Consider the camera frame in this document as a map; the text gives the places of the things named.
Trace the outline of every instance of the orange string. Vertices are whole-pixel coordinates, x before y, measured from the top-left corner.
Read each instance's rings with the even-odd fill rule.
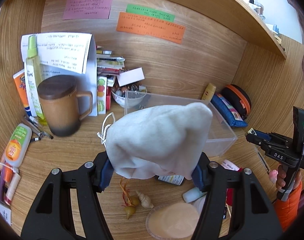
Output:
[[[130,205],[130,206],[134,206],[133,203],[132,203],[132,201],[131,201],[131,199],[130,199],[130,195],[129,195],[129,193],[128,193],[128,190],[126,190],[126,186],[127,186],[127,184],[130,183],[130,180],[127,179],[127,181],[124,183],[124,185],[122,185],[122,182],[123,182],[124,179],[125,179],[125,177],[123,177],[123,178],[120,180],[120,182],[119,182],[119,185],[121,186],[121,188],[122,188],[122,190],[123,190],[123,199],[124,199],[124,195],[125,195],[125,196],[127,197],[127,202],[129,203],[129,205]]]

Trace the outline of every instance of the green sticky note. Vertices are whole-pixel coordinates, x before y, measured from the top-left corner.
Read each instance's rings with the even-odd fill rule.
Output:
[[[163,11],[155,10],[153,8],[148,8],[140,5],[135,4],[128,4],[126,8],[127,13],[135,13],[135,14],[141,14],[146,15],[154,18],[158,18],[161,20],[174,22],[175,15],[169,14]]]

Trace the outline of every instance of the wooden mug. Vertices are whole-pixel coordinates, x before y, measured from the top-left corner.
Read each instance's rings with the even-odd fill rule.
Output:
[[[48,127],[56,136],[69,136],[75,133],[81,121],[92,112],[92,92],[77,91],[74,76],[50,77],[39,84],[37,92]],[[88,110],[81,115],[77,100],[79,97],[90,99]]]

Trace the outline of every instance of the metal bolt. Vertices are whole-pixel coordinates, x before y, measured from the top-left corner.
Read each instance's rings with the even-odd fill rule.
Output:
[[[249,168],[244,168],[244,173],[247,175],[250,175],[252,173],[252,171]]]
[[[54,169],[52,169],[52,174],[53,175],[56,175],[56,174],[58,174],[60,172],[60,169],[59,168],[54,168]]]
[[[85,166],[86,168],[92,168],[93,165],[94,165],[93,162],[87,162],[87,163],[84,164],[84,166]]]
[[[217,168],[218,166],[219,166],[219,164],[217,163],[217,162],[210,162],[209,163],[209,166],[211,167],[211,168]]]

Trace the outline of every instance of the orange jacket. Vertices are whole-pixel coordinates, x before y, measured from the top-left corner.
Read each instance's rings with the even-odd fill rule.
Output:
[[[288,228],[297,216],[301,190],[302,181],[299,186],[290,193],[287,201],[277,199],[274,203],[274,209],[277,213],[283,231]]]

